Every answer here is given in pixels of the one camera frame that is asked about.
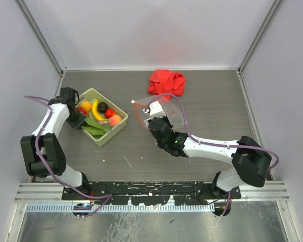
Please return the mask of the clear zip top bag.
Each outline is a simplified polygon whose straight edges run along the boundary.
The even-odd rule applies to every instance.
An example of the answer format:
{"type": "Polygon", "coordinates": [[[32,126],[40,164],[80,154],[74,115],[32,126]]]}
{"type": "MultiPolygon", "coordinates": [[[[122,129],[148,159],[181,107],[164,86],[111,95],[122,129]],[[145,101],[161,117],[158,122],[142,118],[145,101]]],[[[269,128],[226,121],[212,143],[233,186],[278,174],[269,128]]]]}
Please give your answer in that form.
{"type": "Polygon", "coordinates": [[[148,121],[150,118],[149,111],[144,111],[146,106],[151,102],[150,108],[152,109],[152,117],[156,117],[156,110],[154,109],[153,103],[156,102],[157,105],[161,106],[163,112],[168,118],[170,124],[174,131],[181,132],[184,130],[184,119],[181,110],[171,101],[167,100],[165,97],[158,97],[154,100],[157,95],[145,97],[139,100],[131,100],[134,105],[136,116],[139,123],[145,128],[148,128],[148,121]]]}

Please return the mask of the green leafy vegetable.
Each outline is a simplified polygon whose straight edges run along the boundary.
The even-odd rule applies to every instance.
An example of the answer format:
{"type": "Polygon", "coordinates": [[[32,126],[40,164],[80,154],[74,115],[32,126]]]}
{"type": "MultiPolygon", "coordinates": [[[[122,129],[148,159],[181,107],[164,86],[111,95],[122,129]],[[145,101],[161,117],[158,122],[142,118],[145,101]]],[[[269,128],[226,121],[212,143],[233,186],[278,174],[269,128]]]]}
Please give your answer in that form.
{"type": "Polygon", "coordinates": [[[89,116],[85,119],[85,123],[82,125],[82,129],[88,132],[95,139],[101,138],[112,130],[112,128],[108,125],[101,125],[95,119],[89,116]]]}

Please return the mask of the green plastic basket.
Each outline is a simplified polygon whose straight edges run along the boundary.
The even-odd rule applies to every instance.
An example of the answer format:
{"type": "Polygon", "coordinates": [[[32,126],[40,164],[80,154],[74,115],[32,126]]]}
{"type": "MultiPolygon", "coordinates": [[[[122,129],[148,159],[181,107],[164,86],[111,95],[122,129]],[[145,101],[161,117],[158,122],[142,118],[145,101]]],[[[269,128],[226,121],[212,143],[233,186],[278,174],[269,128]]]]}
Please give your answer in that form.
{"type": "MultiPolygon", "coordinates": [[[[88,89],[87,91],[85,91],[84,93],[82,93],[79,96],[79,103],[76,105],[77,110],[80,113],[82,113],[83,115],[85,115],[86,117],[89,116],[89,117],[93,118],[91,111],[86,111],[84,108],[80,107],[80,103],[84,100],[87,100],[87,101],[91,102],[91,104],[93,104],[93,102],[96,99],[98,99],[98,103],[105,102],[109,106],[109,108],[112,108],[116,112],[117,115],[122,117],[122,121],[119,124],[117,124],[116,126],[111,127],[110,125],[108,125],[109,127],[112,128],[111,132],[109,132],[108,134],[105,134],[104,136],[102,136],[99,139],[95,139],[88,132],[86,132],[82,129],[83,133],[85,133],[92,141],[94,141],[98,146],[101,147],[110,138],[112,138],[114,135],[116,135],[116,133],[118,133],[121,129],[123,129],[126,126],[127,120],[128,120],[128,114],[125,113],[118,106],[113,104],[110,100],[108,100],[106,97],[104,97],[102,94],[100,94],[98,91],[96,91],[93,88],[88,89]]],[[[105,118],[104,113],[99,112],[99,114],[105,118]]]]}

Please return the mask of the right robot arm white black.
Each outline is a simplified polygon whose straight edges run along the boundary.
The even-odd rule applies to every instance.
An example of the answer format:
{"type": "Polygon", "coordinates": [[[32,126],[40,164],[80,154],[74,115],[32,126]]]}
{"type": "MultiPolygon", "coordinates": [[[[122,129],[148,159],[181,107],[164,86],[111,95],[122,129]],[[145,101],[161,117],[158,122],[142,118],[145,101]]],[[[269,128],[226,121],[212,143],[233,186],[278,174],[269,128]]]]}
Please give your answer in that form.
{"type": "Polygon", "coordinates": [[[214,197],[226,198],[231,190],[242,185],[264,186],[272,157],[252,138],[217,141],[189,136],[174,131],[166,117],[149,118],[145,123],[157,146],[172,156],[202,157],[231,164],[229,170],[216,173],[211,184],[214,197]]]}

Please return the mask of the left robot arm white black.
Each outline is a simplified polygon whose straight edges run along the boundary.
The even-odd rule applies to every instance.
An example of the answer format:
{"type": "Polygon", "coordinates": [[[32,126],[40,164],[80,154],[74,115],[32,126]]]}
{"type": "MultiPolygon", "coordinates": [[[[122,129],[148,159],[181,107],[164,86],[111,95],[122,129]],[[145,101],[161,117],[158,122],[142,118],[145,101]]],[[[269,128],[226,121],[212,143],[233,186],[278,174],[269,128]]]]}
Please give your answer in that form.
{"type": "Polygon", "coordinates": [[[91,186],[86,175],[67,165],[66,156],[60,146],[58,136],[64,125],[68,123],[75,130],[82,129],[86,117],[76,108],[79,94],[73,88],[61,88],[60,94],[47,100],[41,97],[25,96],[43,104],[47,112],[30,135],[23,136],[20,141],[26,172],[31,177],[49,178],[63,185],[67,192],[80,200],[91,194],[91,186]]]}

